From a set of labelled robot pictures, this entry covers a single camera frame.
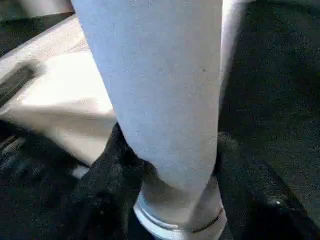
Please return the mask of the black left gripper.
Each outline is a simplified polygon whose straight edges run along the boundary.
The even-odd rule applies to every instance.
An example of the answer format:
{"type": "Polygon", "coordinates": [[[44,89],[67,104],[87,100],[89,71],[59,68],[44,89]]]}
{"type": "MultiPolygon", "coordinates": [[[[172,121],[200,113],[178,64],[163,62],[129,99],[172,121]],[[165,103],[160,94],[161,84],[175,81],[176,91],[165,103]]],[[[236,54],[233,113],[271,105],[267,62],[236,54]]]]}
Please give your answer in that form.
{"type": "Polygon", "coordinates": [[[31,62],[18,64],[0,80],[0,107],[9,102],[37,75],[37,65],[31,62]]]}

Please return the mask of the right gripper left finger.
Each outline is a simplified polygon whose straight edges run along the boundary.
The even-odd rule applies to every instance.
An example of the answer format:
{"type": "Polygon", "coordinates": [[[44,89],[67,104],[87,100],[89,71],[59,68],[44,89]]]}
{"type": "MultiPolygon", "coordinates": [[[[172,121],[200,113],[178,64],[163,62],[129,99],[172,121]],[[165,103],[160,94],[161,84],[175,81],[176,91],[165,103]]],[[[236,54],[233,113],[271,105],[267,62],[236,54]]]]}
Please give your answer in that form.
{"type": "Polygon", "coordinates": [[[104,152],[79,180],[61,210],[56,240],[126,240],[145,162],[116,124],[104,152]]]}

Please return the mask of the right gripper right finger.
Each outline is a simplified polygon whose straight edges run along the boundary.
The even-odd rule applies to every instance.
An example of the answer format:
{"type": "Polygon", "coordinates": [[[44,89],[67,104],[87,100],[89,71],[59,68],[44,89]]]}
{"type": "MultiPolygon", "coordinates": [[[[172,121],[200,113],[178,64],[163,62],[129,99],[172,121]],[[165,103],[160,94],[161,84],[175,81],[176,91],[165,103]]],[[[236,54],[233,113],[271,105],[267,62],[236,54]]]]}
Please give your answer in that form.
{"type": "Polygon", "coordinates": [[[214,172],[233,239],[320,238],[320,229],[273,168],[225,132],[218,134],[214,172]]]}

